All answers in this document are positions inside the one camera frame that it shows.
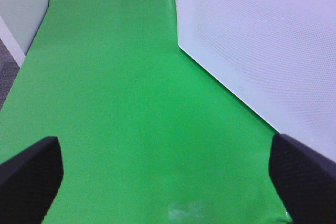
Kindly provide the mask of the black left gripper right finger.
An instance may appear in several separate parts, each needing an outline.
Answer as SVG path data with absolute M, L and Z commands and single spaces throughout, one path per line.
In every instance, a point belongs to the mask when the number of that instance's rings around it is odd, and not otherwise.
M 268 173 L 293 223 L 335 223 L 334 161 L 276 133 Z

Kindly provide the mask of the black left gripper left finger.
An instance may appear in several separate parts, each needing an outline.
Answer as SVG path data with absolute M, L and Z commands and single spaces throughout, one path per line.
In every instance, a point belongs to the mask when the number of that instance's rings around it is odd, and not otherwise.
M 1 163 L 1 223 L 42 223 L 63 177 L 56 136 L 45 137 Z

